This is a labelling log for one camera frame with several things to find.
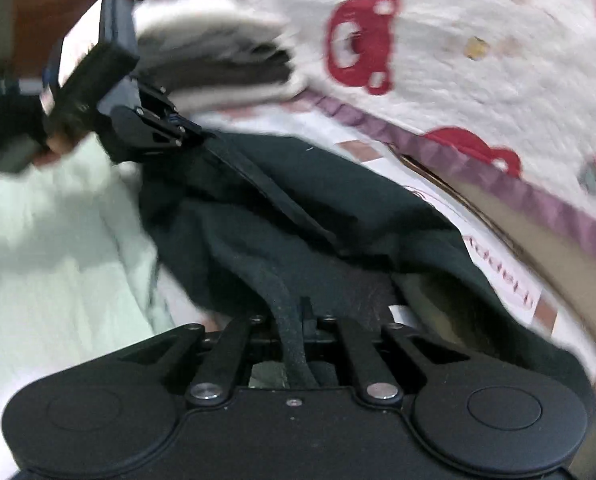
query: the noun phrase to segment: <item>red bear print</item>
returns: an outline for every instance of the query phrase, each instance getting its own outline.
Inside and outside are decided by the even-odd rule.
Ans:
[[[327,70],[336,81],[345,86],[364,87],[371,95],[384,95],[392,90],[391,22],[398,10],[399,0],[347,0],[335,8],[329,19],[325,50]],[[344,24],[356,27],[348,39],[357,59],[351,66],[343,67],[334,50],[334,36]]]
[[[509,176],[520,177],[522,166],[516,152],[509,148],[491,148],[484,140],[469,130],[450,126],[427,132],[424,137],[444,146],[452,146],[460,153],[487,164],[494,164],[496,167],[503,166],[505,169],[500,169],[503,169]]]

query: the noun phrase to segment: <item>screen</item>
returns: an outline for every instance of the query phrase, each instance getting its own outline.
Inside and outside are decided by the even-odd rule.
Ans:
[[[76,66],[84,59],[100,38],[100,13],[102,0],[98,0],[82,15],[78,23],[62,41],[58,85],[64,86]]]

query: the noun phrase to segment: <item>purple ruffled edge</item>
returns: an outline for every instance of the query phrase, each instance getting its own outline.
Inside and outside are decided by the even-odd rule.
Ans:
[[[353,126],[364,135],[390,144],[401,155],[409,155],[431,170],[475,184],[499,200],[523,212],[553,232],[570,238],[596,258],[596,220],[590,215],[532,184],[485,164],[450,146],[408,132],[378,119],[337,98],[306,90],[299,96],[345,126]]]

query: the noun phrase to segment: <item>bear ear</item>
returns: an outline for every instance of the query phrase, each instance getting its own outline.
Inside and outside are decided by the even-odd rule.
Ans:
[[[400,10],[400,0],[374,0],[373,12],[381,16],[395,16]]]

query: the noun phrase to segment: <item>silver bolt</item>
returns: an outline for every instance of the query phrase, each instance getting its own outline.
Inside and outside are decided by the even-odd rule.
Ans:
[[[213,383],[200,383],[191,388],[191,395],[201,400],[217,399],[222,395],[222,388]]]
[[[367,386],[367,393],[374,399],[393,399],[393,397],[398,395],[398,386],[389,383],[374,383]]]

